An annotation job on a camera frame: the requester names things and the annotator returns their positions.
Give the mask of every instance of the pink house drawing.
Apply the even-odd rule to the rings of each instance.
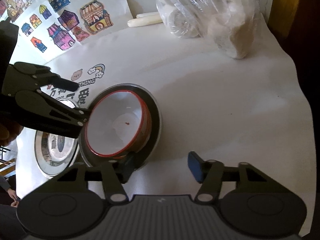
[[[52,24],[47,30],[49,36],[53,39],[54,44],[56,44],[62,50],[70,49],[76,42],[67,31],[63,30],[55,23]]]

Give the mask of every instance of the metal plate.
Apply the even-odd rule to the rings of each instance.
[[[62,99],[60,102],[71,108],[77,107],[75,102],[68,99]],[[78,152],[77,139],[36,131],[36,161],[45,177],[52,178],[71,166]]]
[[[89,110],[92,110],[94,106],[103,97],[105,97],[109,93],[112,93],[118,90],[129,90],[129,91],[135,92],[142,100],[144,100],[144,102],[146,103],[151,113],[152,130],[151,130],[150,138],[146,143],[146,145],[139,152],[136,153],[140,157],[138,158],[137,163],[135,165],[135,168],[138,169],[143,165],[143,163],[151,155],[151,153],[153,152],[153,150],[156,148],[158,144],[160,134],[161,134],[161,128],[162,128],[161,112],[156,102],[156,99],[148,90],[146,90],[145,88],[139,85],[130,84],[130,83],[115,85],[104,90],[93,100],[93,102],[89,106]],[[79,148],[80,148],[80,153],[83,160],[90,167],[99,166],[101,163],[112,159],[112,158],[97,156],[89,149],[85,141],[85,129],[82,129],[79,136]]]

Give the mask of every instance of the table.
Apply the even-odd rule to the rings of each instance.
[[[157,24],[110,34],[68,51],[47,66],[67,79],[83,69],[80,82],[101,63],[104,76],[80,88],[90,90],[82,107],[105,88],[128,82],[148,89],[163,115],[157,149],[124,185],[129,197],[194,196],[200,185],[187,167],[187,154],[193,150],[226,166],[249,162],[299,195],[308,209],[300,234],[310,231],[316,194],[311,110],[293,61],[263,20],[252,52],[242,60],[223,55],[202,38],[176,38]],[[25,129],[17,140],[20,197],[46,181],[30,160],[32,132]],[[224,184],[222,194],[230,187]]]

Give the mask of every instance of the white paper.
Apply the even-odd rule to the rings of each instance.
[[[71,48],[127,28],[130,19],[127,0],[36,0],[14,24],[20,37],[48,62]]]

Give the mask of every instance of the clear plastic bag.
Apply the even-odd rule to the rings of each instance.
[[[156,0],[170,32],[178,37],[207,37],[228,56],[250,50],[259,15],[258,0]]]

